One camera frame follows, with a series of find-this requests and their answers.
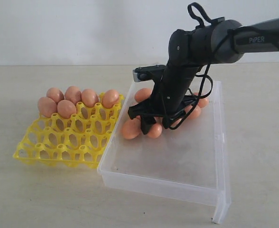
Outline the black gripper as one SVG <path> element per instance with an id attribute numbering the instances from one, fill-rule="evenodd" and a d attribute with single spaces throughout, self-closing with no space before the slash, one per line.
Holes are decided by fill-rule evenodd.
<path id="1" fill-rule="evenodd" d="M 140 115 L 140 129 L 144 135 L 148 134 L 154 124 L 157 123 L 155 117 L 162 118 L 162 125 L 165 129 L 174 130 L 179 127 L 171 127 L 172 123 L 179 118 L 186 116 L 185 108 L 189 105 L 192 109 L 198 105 L 197 94 L 186 95 L 185 91 L 152 91 L 150 97 L 140 103 L 136 103 L 128 108 L 130 119 Z"/>

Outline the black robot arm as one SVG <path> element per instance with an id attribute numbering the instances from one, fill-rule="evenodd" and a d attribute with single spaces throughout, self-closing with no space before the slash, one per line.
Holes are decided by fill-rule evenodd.
<path id="1" fill-rule="evenodd" d="M 194 77 L 210 80 L 212 64 L 237 62 L 246 53 L 279 51 L 279 18 L 242 26 L 235 20 L 215 19 L 209 26 L 200 24 L 195 30 L 176 30 L 168 44 L 166 65 L 138 67 L 135 82 L 154 82 L 149 98 L 128 109 L 130 118 L 141 118 L 141 131 L 147 134 L 162 118 L 164 128 L 176 129 L 193 112 L 203 94 L 194 95 L 190 84 Z"/>

